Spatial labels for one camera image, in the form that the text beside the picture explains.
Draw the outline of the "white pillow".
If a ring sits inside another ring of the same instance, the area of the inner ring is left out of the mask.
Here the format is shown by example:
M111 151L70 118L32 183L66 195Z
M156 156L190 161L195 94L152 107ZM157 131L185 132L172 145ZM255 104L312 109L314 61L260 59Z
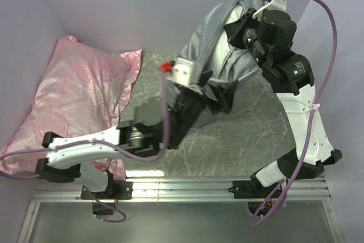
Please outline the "white pillow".
M222 25L221 33L210 56L211 70L215 78L229 81L234 75L234 65L242 57L246 50L239 50L228 43L228 35L225 26L241 19L245 12L244 5L237 3L228 14Z

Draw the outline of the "grey pillowcase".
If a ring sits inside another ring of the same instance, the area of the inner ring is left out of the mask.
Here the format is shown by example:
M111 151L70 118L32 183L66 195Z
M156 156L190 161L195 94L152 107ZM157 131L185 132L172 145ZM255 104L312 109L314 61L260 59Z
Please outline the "grey pillowcase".
M189 42L183 47L183 49L179 52L177 57L182 57L185 59L190 59L198 62L200 65L201 73L202 71L212 71L210 65L211 53L221 33L223 23L225 22L232 8L237 3L241 3L242 5L244 5L246 12L249 8L254 8L258 10L259 8L261 8L266 4L266 0L227 0L215 6L199 24L195 32L192 34ZM259 70L258 65L254 61L253 57L246 50L246 53L242 57L240 57L235 63L233 70L234 75L229 81L238 80L239 81L237 87L238 90L245 83L247 83L252 77L254 77L258 72L258 70ZM170 106L174 105L177 96L179 95L180 92L194 92L194 91L187 89L185 87L177 86L171 81L168 82L167 99ZM189 132L192 132L197 128L208 124L213 119L212 115L213 115L212 112L206 106L206 108L202 111L198 120L195 122L195 124L192 126Z

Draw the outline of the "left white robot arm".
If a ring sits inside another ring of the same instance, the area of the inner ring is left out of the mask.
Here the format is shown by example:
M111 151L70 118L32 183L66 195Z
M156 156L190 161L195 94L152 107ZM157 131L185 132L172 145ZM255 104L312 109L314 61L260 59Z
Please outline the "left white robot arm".
M134 109L134 118L97 133L62 138L47 132L36 173L54 183L79 182L100 198L115 190L113 175L91 166L99 159L126 156L144 162L158 160L166 150L176 150L205 109L230 113L238 81L214 81L205 71L196 83L187 74L162 72L162 97L152 97Z

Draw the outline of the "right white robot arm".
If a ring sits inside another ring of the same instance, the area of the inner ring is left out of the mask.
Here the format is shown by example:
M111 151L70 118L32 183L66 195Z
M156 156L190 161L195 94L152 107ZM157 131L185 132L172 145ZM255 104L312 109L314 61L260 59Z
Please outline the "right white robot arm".
M319 114L315 79L306 57L291 49L296 23L284 11L264 10L258 18L256 9L227 24L228 43L247 50L262 70L263 78L283 105L293 132L295 148L250 176L238 189L249 195L264 197L278 182L291 178L303 158L296 179L313 179L326 165L342 159L342 152L329 142Z

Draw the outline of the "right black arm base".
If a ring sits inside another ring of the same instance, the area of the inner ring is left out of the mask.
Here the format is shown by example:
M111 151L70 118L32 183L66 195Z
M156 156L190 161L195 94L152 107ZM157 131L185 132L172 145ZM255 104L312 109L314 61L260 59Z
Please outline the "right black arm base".
M232 182L232 186L227 190L233 194L235 199L265 199L278 185L279 183L274 183L269 187L258 188L257 190L253 187L253 182L250 180L234 180ZM260 209L258 212L259 217L263 217L269 213L272 208L272 199L276 199L280 196L282 192L282 186L280 186L274 194L270 197L268 202L265 205L260 205L259 202L248 202L249 211L254 214L257 209Z

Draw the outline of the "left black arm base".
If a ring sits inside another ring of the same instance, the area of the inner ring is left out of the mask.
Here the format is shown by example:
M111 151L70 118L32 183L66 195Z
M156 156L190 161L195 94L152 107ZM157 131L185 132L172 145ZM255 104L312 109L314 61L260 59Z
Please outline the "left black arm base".
M133 183L127 181L116 181L113 182L110 187L106 189L104 192L92 192L92 195L97 198L99 201L105 200L105 204L116 208L118 202L120 200L130 200L133 191ZM86 188L83 186L81 191L81 200L91 200L92 211L96 216L111 216L114 211L112 209L106 208L104 205L96 202L86 191Z

